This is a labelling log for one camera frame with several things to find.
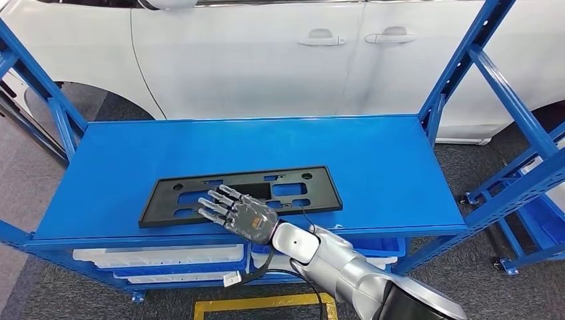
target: robotic arm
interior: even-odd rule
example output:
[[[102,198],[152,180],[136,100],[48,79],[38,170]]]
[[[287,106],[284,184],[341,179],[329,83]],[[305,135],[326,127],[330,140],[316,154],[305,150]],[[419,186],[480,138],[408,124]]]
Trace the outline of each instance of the robotic arm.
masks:
[[[366,261],[351,243],[318,226],[305,231],[280,220],[277,212],[259,200],[220,185],[200,198],[199,213],[227,230],[260,245],[272,245],[290,257],[305,279],[315,282],[338,302],[353,306],[362,320],[457,319],[467,316],[460,305],[411,278],[387,273]],[[227,276],[225,285],[241,281]]]

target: gray carpet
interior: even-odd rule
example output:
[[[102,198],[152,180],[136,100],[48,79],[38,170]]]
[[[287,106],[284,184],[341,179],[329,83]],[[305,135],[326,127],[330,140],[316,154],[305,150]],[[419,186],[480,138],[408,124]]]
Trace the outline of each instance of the gray carpet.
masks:
[[[563,105],[537,112],[547,126],[565,119]],[[145,119],[126,102],[109,95],[98,120]],[[483,147],[437,145],[436,155],[454,195],[478,186],[527,147],[514,126]],[[407,201],[418,201],[417,195]],[[471,208],[461,205],[467,214]],[[490,228],[499,250],[509,254],[499,230]],[[413,247],[426,240],[415,239]],[[411,275],[460,302],[470,319],[565,319],[565,263],[539,263],[521,268],[508,277],[494,270],[496,255],[485,232],[448,251]],[[126,294],[108,289],[81,276],[29,259],[0,319],[192,319],[198,300],[262,297],[310,292],[306,285],[250,286],[234,289],[178,289],[149,291],[142,305]],[[338,306],[339,319],[357,319],[354,311]],[[316,319],[316,306],[274,308],[260,311],[211,313],[206,319]]]

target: yellow floor marking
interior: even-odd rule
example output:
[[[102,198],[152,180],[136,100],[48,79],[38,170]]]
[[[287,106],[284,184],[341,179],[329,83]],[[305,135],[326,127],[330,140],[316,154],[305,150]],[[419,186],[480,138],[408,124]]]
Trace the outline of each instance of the yellow floor marking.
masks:
[[[326,304],[328,320],[337,319],[335,300],[327,293],[320,293],[322,302]],[[318,303],[314,293],[304,295],[281,295],[278,297],[198,301],[195,305],[194,320],[204,320],[204,312],[262,309],[273,307],[290,307],[292,305],[313,305]]]

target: car door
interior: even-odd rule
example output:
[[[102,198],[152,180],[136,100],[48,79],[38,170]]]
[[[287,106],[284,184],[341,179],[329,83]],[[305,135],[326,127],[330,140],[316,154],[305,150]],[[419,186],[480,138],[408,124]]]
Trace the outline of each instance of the car door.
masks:
[[[340,114],[416,113],[484,1],[367,3]],[[559,83],[565,2],[517,0],[485,51],[531,109],[565,99]],[[480,143],[512,122],[473,66],[444,109],[438,137]]]
[[[168,118],[332,115],[363,2],[199,2],[132,10],[139,67]]]

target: black cable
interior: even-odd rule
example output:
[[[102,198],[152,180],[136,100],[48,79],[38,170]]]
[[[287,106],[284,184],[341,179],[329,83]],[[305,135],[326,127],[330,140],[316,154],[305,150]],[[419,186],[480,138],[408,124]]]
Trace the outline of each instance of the black cable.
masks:
[[[306,283],[308,283],[311,287],[312,290],[316,293],[316,296],[318,297],[318,304],[320,305],[320,320],[324,319],[324,303],[322,303],[322,297],[320,296],[320,292],[318,291],[318,289],[316,289],[316,286],[314,286],[314,283],[312,283],[310,280],[304,278],[300,273],[297,272],[292,272],[292,271],[288,271],[288,270],[284,270],[284,269],[267,269],[267,271],[265,273],[269,273],[269,272],[280,272],[280,273],[286,273],[288,275],[294,275],[295,277],[299,277],[302,280],[304,280]]]
[[[312,227],[314,228],[314,229],[312,230],[312,233],[316,234],[316,225],[315,225],[314,223],[312,223],[312,220],[310,220],[310,219],[308,218],[308,215],[306,214],[306,210],[304,210],[304,207],[300,207],[300,208],[302,208],[302,214],[304,215],[304,218],[306,218],[306,220],[308,220],[308,222],[310,223],[310,225],[312,225]]]

